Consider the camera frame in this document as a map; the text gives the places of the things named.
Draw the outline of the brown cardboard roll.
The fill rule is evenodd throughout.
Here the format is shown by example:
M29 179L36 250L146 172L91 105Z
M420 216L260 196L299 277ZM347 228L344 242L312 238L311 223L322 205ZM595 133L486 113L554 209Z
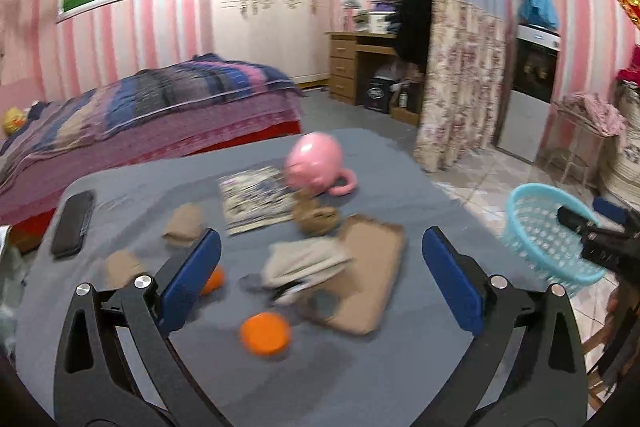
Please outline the brown cardboard roll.
M105 285L108 289L122 288L144 272L143 263L130 251L115 251L104 261Z
M201 207L188 202L178 207L169 219L163 238L175 245L188 246L202 234L204 218Z

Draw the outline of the small orange ball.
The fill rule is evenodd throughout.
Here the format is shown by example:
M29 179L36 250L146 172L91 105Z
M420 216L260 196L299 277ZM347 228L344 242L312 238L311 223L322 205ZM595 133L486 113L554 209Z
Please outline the small orange ball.
M209 275L208 280L201 290L202 296L208 296L214 291L219 291L219 289L224 286L224 269L221 268L220 265L214 269L212 274Z

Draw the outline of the orange round lid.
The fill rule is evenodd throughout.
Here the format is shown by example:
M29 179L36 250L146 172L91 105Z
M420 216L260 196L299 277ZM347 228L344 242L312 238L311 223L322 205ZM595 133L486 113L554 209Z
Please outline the orange round lid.
M260 357L280 355L291 342L291 326L282 315L260 312L240 327L240 339L246 350Z

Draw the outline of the brown paper ball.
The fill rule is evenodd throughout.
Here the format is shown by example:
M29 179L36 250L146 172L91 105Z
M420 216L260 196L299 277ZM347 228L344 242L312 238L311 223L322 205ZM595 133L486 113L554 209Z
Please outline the brown paper ball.
M303 234L321 236L334 231L341 222L341 213L332 206L322 205L306 190L294 194L293 221Z

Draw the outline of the light blue plastic basket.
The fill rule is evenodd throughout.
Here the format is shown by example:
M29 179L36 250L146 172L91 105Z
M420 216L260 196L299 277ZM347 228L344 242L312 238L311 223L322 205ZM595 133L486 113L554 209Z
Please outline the light blue plastic basket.
M563 227L556 214L560 207L599 223L578 198L542 183L522 184L506 200L506 226L501 240L511 253L526 262L546 285L559 283L574 296L598 283L604 269L582 257L579 235Z

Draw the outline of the black glasses case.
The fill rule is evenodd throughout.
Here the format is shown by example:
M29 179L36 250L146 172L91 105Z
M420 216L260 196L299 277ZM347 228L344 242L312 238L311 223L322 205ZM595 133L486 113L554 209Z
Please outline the black glasses case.
M93 191L83 191L66 200L51 243L50 251L54 259L73 257L81 251L95 202Z

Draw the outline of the floral curtain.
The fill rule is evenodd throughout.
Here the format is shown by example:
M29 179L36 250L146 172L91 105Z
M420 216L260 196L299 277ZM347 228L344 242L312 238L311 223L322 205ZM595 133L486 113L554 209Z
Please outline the floral curtain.
M506 59L502 18L465 0L434 0L425 94L414 158L434 172L488 147Z

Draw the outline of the tan phone case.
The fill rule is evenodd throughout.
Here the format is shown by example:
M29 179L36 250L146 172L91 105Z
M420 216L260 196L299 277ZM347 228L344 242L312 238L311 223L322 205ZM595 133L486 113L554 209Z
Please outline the tan phone case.
M305 291L296 310L311 322L349 335L378 329L390 301L405 248L401 225L365 215L348 217L337 238L352 257L346 268Z

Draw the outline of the wooden desk with drawers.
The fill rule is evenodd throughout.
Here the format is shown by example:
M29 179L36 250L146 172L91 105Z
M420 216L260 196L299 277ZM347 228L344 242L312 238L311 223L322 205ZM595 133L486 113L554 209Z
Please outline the wooden desk with drawers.
M413 127L419 124L423 87L402 84L407 71L395 52L393 35L330 31L329 39L333 100L362 105Z

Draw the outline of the grey table cloth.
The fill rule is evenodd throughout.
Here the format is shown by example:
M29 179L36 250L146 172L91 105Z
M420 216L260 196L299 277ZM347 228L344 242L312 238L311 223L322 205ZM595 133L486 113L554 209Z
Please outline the grey table cloth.
M222 239L224 288L200 301L170 339L209 398L237 426L407 426L426 408L457 366L471 336L460 329L423 261L421 239L436 225L454 247L489 273L537 289L540 280L483 223L425 176L393 141L363 129L337 132L357 191L338 202L355 213L404 229L406 247L380 327L349 336L303 320L292 323L285 355L250 355L241 324L266 311L256 289L273 243L295 241L292 223ZM181 159L105 170L70 184L68 193L96 198L84 248L56 261L39 248L17 313L18 376L46 410L53 407L58 340L76 287L104 287L103 262L130 251L150 270L160 269L172 248L163 231L176 208L201 206L205 222L226 231L218 181L222 176L282 164L290 138L268 140Z

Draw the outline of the patterned booklet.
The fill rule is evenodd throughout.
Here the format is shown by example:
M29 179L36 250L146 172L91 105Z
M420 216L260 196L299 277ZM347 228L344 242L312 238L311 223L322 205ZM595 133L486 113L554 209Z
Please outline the patterned booklet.
M219 180L222 210L230 235L290 221L295 204L282 172L272 166L248 169Z

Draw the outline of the pink piggy bank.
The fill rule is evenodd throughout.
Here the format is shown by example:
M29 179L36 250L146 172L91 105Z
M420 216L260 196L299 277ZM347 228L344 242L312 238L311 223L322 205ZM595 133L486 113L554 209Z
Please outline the pink piggy bank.
M285 159L283 176L292 190L312 196L345 196L357 188L356 174L343 165L341 144L332 135L311 132L301 136Z

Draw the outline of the black hanging coat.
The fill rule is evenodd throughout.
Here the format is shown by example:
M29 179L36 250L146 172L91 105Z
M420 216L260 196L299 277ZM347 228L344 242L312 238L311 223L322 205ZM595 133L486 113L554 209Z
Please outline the black hanging coat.
M401 0L395 52L422 75L430 54L432 14L433 0Z

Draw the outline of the yellow duck plush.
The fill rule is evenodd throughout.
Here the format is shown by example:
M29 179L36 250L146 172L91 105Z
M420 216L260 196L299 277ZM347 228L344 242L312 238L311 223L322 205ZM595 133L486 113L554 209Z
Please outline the yellow duck plush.
M18 107L9 108L2 118L2 130L6 136L14 135L26 124L28 114Z

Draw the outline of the bed with striped quilt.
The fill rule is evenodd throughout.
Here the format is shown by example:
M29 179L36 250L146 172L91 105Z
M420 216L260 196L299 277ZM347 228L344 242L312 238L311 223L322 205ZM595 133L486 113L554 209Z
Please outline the bed with striped quilt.
M17 225L53 209L90 173L297 124L302 95L279 69L207 53L32 104L1 144L1 221Z

